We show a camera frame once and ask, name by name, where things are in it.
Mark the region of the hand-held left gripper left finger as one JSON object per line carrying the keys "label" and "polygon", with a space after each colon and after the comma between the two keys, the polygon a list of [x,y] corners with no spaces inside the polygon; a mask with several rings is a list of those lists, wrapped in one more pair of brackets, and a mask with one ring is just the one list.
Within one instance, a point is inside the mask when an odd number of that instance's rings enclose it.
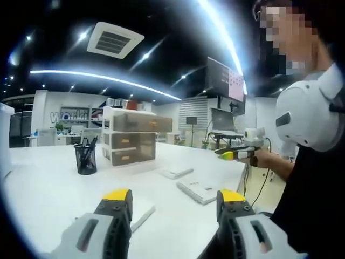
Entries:
{"label": "hand-held left gripper left finger", "polygon": [[127,258],[132,216],[130,189],[106,194],[94,212],[79,217],[63,231],[50,258]]}

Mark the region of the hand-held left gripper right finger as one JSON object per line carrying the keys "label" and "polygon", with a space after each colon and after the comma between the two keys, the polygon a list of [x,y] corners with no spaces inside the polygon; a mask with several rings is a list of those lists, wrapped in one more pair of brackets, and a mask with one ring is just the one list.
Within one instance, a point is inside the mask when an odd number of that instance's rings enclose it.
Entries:
{"label": "hand-held left gripper right finger", "polygon": [[288,244],[287,234],[271,219],[256,214],[241,194],[217,192],[218,229],[208,244],[208,258],[307,258]]}

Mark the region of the person's right hand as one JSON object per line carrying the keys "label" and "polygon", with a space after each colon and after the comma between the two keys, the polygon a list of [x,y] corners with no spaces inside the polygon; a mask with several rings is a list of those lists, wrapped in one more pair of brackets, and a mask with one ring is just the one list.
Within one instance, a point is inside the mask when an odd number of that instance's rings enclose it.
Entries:
{"label": "person's right hand", "polygon": [[271,155],[272,153],[267,148],[260,148],[254,152],[254,156],[239,159],[238,161],[253,167],[268,169]]}

